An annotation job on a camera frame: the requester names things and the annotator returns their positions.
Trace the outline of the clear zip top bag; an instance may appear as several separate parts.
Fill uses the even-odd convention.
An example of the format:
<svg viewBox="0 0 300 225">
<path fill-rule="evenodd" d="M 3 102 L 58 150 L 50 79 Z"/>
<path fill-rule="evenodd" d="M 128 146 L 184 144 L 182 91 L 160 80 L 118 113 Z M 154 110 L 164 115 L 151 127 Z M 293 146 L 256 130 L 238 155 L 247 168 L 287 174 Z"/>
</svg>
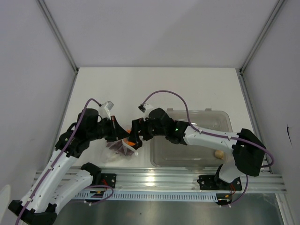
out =
<svg viewBox="0 0 300 225">
<path fill-rule="evenodd" d="M 133 148 L 128 138 L 113 142 L 106 141 L 105 147 L 101 150 L 100 161 L 103 163 L 112 163 L 120 160 L 129 160 L 139 155 Z"/>
</svg>

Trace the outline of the red grape bunch toy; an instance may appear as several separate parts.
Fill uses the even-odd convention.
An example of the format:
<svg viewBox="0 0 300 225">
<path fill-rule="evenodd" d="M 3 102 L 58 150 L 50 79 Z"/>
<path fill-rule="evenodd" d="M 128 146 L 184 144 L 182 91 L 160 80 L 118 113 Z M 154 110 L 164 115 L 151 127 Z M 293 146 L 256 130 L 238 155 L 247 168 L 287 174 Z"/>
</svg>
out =
<svg viewBox="0 0 300 225">
<path fill-rule="evenodd" d="M 106 142 L 106 147 L 113 150 L 116 154 L 121 154 L 124 156 L 133 155 L 133 151 L 127 147 L 124 147 L 121 140 L 115 142 Z"/>
</svg>

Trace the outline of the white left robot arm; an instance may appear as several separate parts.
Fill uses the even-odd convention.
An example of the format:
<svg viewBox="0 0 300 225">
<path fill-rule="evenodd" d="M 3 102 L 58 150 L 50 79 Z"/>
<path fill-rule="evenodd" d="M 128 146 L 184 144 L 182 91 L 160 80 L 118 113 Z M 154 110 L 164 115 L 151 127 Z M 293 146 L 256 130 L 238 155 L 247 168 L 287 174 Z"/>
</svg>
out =
<svg viewBox="0 0 300 225">
<path fill-rule="evenodd" d="M 76 176 L 62 187 L 62 178 L 87 150 L 90 143 L 105 139 L 108 142 L 128 137 L 114 116 L 100 116 L 95 109 L 83 109 L 78 119 L 55 145 L 55 150 L 36 183 L 20 200 L 13 200 L 8 209 L 17 216 L 16 224 L 52 225 L 60 210 L 85 188 L 111 188 L 103 182 L 102 170 L 85 163 Z"/>
</svg>

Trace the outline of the orange fruit toy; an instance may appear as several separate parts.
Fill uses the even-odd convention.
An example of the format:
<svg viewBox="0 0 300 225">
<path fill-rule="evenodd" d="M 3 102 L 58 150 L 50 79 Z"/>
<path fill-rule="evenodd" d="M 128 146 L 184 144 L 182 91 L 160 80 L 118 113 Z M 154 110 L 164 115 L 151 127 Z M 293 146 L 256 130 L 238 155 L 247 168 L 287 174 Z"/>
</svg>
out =
<svg viewBox="0 0 300 225">
<path fill-rule="evenodd" d="M 136 142 L 128 136 L 128 137 L 125 137 L 124 139 L 122 139 L 122 144 L 126 147 L 128 147 L 128 146 L 133 147 L 136 145 Z"/>
</svg>

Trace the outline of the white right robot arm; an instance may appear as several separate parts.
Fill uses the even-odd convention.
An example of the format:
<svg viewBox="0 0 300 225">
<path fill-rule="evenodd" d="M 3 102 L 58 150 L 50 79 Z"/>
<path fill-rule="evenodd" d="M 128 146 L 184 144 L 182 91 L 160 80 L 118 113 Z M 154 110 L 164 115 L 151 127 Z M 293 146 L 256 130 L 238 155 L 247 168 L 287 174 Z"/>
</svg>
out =
<svg viewBox="0 0 300 225">
<path fill-rule="evenodd" d="M 142 141 L 155 136 L 163 136 L 173 144 L 201 146 L 230 153 L 233 159 L 221 165 L 214 177 L 214 184 L 219 189 L 225 189 L 243 174 L 257 177 L 266 153 L 264 144 L 248 129 L 233 133 L 197 127 L 190 121 L 172 119 L 161 108 L 151 110 L 145 118 L 133 120 L 128 139 L 140 148 Z"/>
</svg>

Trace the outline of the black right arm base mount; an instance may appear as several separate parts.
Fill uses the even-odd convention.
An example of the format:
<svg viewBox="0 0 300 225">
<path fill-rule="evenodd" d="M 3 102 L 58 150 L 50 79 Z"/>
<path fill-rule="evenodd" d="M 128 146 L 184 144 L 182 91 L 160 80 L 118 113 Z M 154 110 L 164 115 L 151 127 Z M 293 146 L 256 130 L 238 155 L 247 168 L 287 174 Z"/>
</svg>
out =
<svg viewBox="0 0 300 225">
<path fill-rule="evenodd" d="M 226 183 L 220 179 L 215 179 L 214 175 L 200 175 L 197 183 L 201 190 L 216 190 L 216 191 L 241 191 L 242 184 L 240 177 L 233 180 L 231 183 Z"/>
</svg>

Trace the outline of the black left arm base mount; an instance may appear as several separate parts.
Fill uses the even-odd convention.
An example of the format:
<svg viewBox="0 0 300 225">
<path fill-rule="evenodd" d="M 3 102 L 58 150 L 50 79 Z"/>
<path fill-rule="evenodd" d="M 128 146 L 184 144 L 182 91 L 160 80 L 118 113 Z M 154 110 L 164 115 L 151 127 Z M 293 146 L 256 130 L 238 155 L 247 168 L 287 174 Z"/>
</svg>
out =
<svg viewBox="0 0 300 225">
<path fill-rule="evenodd" d="M 107 185 L 115 188 L 117 175 L 115 173 L 100 173 L 93 179 L 94 185 Z"/>
</svg>

